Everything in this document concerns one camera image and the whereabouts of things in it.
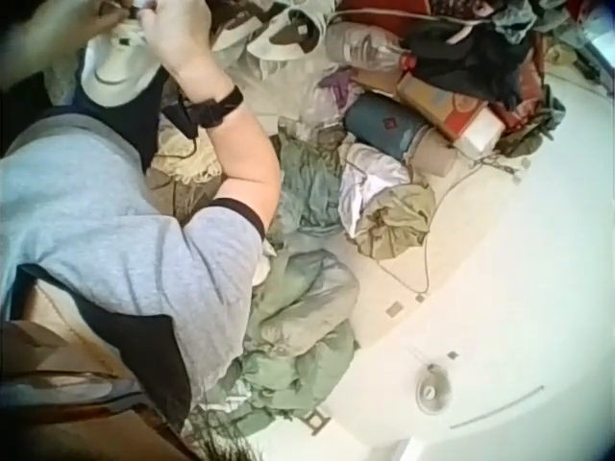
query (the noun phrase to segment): gray t-shirt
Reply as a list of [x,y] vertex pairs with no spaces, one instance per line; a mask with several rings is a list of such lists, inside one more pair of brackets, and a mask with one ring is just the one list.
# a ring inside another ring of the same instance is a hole
[[260,253],[233,210],[161,215],[136,150],[88,117],[42,120],[0,161],[0,303],[35,264],[110,312],[168,315],[194,400],[242,352]]

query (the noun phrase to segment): purple item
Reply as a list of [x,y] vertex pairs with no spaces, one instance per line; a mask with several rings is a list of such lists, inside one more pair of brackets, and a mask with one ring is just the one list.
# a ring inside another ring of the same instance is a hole
[[355,75],[353,68],[347,68],[334,72],[320,81],[318,87],[328,88],[333,93],[337,108],[342,110],[348,105],[348,98],[351,94],[352,77]]

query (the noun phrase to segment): black sleeve trim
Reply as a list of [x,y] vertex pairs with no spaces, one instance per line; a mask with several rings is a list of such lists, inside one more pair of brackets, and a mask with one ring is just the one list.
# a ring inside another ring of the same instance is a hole
[[262,224],[262,220],[258,217],[255,211],[243,202],[225,197],[221,199],[215,199],[209,204],[209,207],[212,206],[221,206],[223,208],[228,208],[235,213],[238,213],[239,215],[243,216],[250,224],[252,224],[252,226],[254,226],[254,229],[257,230],[258,235],[260,235],[260,239],[265,239],[265,225]]

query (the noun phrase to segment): white sneaker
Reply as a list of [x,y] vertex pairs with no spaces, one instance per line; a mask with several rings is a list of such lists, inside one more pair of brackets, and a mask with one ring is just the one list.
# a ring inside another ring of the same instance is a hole
[[263,10],[258,5],[248,1],[227,3],[232,0],[222,0],[222,4],[211,4],[211,14],[214,24],[220,23],[215,31],[211,50],[218,52],[232,47],[260,29],[263,24],[281,12],[286,5],[275,2],[270,9]]
[[140,24],[132,17],[89,41],[81,84],[96,104],[106,108],[122,106],[152,82],[160,66]]
[[292,61],[311,53],[325,36],[336,0],[291,0],[248,44],[251,55],[266,61]]

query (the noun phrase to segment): black wristwatch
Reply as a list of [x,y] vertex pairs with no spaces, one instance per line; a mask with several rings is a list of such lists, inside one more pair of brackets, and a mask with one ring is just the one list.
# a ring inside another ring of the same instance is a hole
[[188,116],[203,128],[215,128],[222,125],[224,117],[237,109],[243,103],[243,94],[237,86],[222,101],[207,99],[199,104],[186,107]]
[[237,86],[221,101],[207,99],[193,104],[179,95],[176,102],[162,108],[162,113],[188,139],[199,136],[198,127],[205,129],[222,125],[224,118],[243,103],[243,94]]

